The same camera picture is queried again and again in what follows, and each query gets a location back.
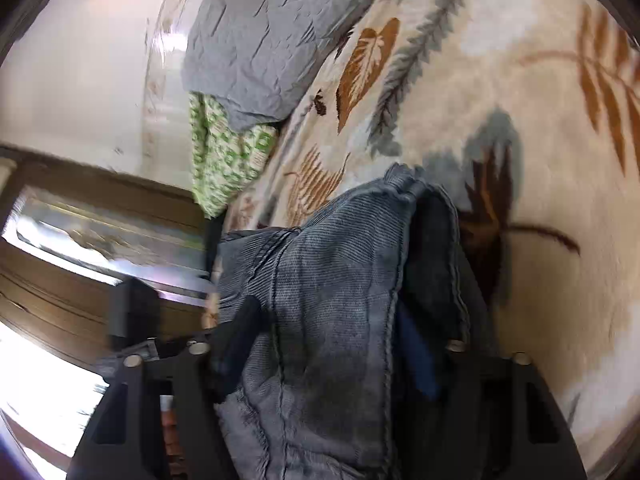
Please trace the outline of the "grey-blue denim pants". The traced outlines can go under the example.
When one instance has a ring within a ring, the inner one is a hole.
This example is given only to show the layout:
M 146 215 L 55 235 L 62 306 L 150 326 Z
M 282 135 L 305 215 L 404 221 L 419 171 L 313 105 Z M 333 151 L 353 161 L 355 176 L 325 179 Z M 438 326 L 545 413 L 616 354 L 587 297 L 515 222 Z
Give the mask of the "grey-blue denim pants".
M 436 378 L 447 344 L 493 354 L 458 214 L 422 168 L 394 165 L 299 228 L 227 234 L 220 317 L 248 296 L 268 327 L 217 406 L 243 479 L 422 479 L 439 434 L 406 336 Z

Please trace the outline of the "wooden framed window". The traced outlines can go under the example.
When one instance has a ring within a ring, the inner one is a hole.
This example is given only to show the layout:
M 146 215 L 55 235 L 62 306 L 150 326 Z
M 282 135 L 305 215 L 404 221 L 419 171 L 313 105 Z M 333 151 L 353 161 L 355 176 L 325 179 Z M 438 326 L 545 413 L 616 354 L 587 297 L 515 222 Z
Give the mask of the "wooden framed window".
M 30 455 L 63 467 L 104 382 L 108 311 L 136 278 L 164 338 L 195 332 L 209 292 L 204 217 L 176 188 L 1 153 L 1 409 Z

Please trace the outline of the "green white patterned pillow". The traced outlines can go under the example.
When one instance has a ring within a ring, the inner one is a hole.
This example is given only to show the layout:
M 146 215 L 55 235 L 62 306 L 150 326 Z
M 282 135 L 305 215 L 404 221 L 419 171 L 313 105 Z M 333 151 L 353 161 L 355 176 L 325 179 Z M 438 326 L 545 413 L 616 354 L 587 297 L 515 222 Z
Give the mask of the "green white patterned pillow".
M 191 177 L 195 203 L 206 218 L 219 217 L 264 171 L 278 129 L 257 125 L 240 132 L 213 96 L 190 94 Z

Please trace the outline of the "cream leaf-print fleece blanket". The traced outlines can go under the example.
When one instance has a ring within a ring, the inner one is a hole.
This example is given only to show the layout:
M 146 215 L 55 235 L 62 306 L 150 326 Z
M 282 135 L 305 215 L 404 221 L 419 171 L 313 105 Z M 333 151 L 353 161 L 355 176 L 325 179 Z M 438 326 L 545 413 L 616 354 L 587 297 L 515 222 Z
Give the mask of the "cream leaf-print fleece blanket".
M 300 226 L 394 162 L 446 188 L 588 476 L 637 478 L 639 0 L 376 0 L 228 227 Z

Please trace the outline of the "grey quilted pillow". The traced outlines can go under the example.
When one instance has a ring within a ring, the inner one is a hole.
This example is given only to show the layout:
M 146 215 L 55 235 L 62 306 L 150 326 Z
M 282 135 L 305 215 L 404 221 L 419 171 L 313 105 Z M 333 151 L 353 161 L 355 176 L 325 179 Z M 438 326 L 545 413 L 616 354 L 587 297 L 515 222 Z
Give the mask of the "grey quilted pillow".
M 372 1 L 203 0 L 183 87 L 214 98 L 234 131 L 282 122 Z

